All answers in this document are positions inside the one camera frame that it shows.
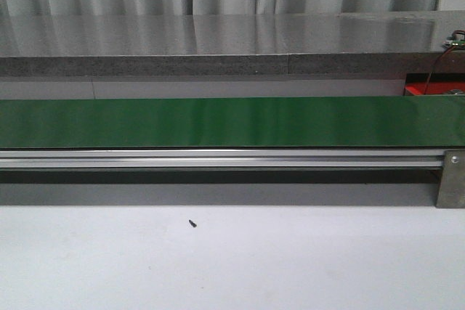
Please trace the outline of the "green conveyor belt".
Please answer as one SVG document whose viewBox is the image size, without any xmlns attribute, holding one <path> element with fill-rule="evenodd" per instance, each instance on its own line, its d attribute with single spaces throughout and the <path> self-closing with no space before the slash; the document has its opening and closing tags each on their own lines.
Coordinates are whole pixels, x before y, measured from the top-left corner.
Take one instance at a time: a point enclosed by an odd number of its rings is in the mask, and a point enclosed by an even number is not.
<svg viewBox="0 0 465 310">
<path fill-rule="evenodd" d="M 463 97 L 1 102 L 4 149 L 463 146 Z"/>
</svg>

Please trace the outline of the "red bin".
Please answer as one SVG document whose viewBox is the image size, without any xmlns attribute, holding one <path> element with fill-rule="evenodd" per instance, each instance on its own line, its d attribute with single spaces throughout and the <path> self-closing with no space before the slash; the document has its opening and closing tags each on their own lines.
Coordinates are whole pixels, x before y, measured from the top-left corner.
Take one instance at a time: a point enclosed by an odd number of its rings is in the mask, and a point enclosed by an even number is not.
<svg viewBox="0 0 465 310">
<path fill-rule="evenodd" d="M 463 73 L 407 74 L 405 96 L 421 95 L 464 95 Z"/>
</svg>

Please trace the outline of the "aluminium conveyor side rail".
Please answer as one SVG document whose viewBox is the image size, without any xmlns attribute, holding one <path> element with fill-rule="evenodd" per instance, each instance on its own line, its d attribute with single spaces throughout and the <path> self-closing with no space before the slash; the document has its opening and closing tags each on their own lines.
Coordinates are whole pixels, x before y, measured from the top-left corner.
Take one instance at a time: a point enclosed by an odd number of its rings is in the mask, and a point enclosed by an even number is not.
<svg viewBox="0 0 465 310">
<path fill-rule="evenodd" d="M 444 157 L 441 149 L 18 150 L 1 152 L 1 169 L 434 168 Z"/>
</svg>

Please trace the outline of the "green circuit board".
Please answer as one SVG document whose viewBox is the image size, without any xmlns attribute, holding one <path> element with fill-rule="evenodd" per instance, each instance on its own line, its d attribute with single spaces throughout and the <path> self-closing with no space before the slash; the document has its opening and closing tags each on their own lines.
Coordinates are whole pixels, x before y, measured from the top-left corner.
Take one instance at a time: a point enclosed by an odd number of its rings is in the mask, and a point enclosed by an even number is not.
<svg viewBox="0 0 465 310">
<path fill-rule="evenodd" d="M 446 38 L 442 44 L 445 48 L 464 49 L 465 47 L 465 31 L 455 30 L 452 34 Z"/>
</svg>

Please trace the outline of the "grey stone counter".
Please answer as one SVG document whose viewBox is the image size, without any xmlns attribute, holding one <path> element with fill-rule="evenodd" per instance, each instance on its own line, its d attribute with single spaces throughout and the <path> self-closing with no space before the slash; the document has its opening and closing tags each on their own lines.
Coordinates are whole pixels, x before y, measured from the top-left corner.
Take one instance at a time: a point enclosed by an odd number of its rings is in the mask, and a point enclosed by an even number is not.
<svg viewBox="0 0 465 310">
<path fill-rule="evenodd" d="M 461 73 L 442 43 L 462 11 L 26 15 L 1 19 L 1 74 L 268 76 Z"/>
</svg>

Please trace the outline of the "metal conveyor support bracket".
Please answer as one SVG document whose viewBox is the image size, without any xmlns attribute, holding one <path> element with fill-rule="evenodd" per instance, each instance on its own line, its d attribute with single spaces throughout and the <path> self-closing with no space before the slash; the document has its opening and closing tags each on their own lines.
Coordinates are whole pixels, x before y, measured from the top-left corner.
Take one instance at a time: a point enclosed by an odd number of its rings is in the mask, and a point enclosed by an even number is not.
<svg viewBox="0 0 465 310">
<path fill-rule="evenodd" d="M 437 195 L 437 208 L 464 208 L 464 176 L 464 151 L 446 151 Z"/>
</svg>

